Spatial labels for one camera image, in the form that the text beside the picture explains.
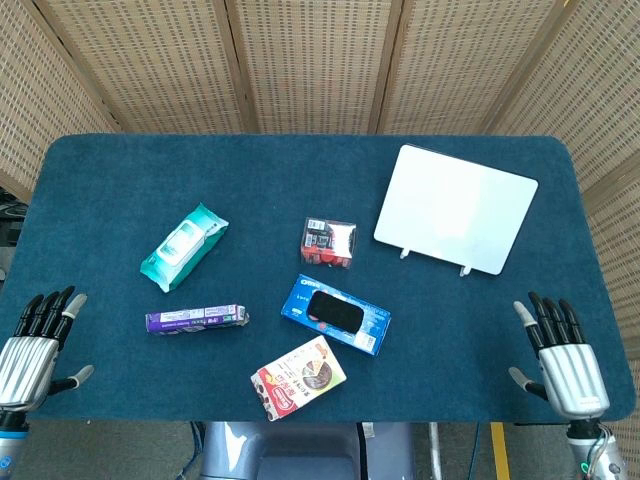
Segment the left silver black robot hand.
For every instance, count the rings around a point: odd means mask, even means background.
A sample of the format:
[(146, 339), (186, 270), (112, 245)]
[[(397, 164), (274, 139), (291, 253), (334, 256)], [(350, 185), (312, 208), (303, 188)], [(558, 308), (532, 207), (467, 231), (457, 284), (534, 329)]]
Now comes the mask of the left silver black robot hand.
[(69, 286), (34, 297), (19, 317), (13, 335), (1, 350), (1, 414), (17, 416), (38, 409), (63, 391), (79, 388), (95, 371), (92, 365), (62, 379), (53, 379), (58, 356), (80, 310), (87, 301)]

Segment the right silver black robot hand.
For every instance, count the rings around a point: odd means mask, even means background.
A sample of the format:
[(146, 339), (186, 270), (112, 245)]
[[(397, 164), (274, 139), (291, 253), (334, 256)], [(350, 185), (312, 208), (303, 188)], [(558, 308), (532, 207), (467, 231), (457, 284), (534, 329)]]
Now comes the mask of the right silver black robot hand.
[(528, 297), (532, 309), (520, 301), (513, 303), (513, 309), (534, 351), (542, 381), (535, 382), (514, 366), (508, 369), (510, 377), (525, 392), (548, 402), (564, 419), (601, 418), (610, 400), (575, 310), (564, 299), (554, 302), (533, 291)]

